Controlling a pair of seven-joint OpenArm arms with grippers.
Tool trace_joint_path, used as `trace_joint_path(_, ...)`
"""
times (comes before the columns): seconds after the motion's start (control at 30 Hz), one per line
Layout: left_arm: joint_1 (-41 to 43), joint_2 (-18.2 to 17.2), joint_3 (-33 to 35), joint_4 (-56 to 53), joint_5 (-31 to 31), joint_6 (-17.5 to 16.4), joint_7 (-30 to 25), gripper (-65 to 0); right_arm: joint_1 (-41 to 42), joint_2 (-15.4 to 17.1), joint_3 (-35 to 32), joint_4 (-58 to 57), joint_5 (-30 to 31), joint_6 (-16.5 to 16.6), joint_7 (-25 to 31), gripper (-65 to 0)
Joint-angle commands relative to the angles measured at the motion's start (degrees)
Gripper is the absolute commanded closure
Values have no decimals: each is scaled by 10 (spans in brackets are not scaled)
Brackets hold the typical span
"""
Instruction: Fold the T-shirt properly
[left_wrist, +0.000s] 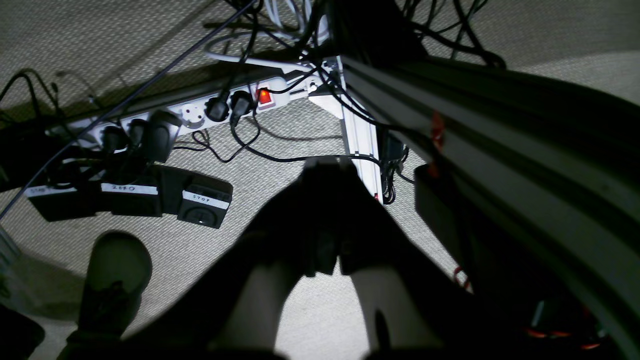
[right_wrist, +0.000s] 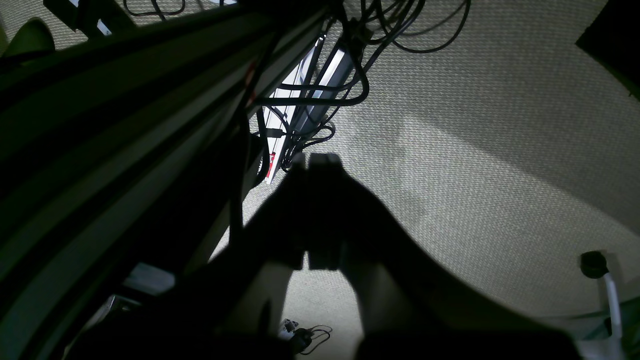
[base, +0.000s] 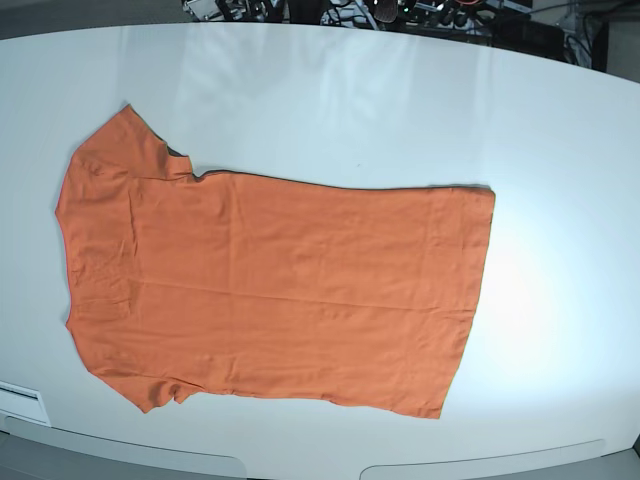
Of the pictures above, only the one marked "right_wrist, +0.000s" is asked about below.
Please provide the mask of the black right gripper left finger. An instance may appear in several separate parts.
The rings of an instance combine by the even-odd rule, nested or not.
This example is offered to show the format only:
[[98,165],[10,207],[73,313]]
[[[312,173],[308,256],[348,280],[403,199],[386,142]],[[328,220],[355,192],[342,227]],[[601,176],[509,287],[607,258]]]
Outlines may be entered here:
[[291,218],[294,167],[217,257],[150,308],[153,360],[293,360],[278,337],[286,292],[304,249]]

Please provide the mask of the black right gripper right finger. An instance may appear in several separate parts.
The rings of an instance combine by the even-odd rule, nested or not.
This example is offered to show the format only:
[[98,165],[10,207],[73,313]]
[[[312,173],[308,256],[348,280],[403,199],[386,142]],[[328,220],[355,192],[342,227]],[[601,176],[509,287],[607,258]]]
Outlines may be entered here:
[[565,332],[490,300],[428,255],[334,153],[313,153],[308,180],[329,185],[338,244],[364,337],[358,360],[578,360]]

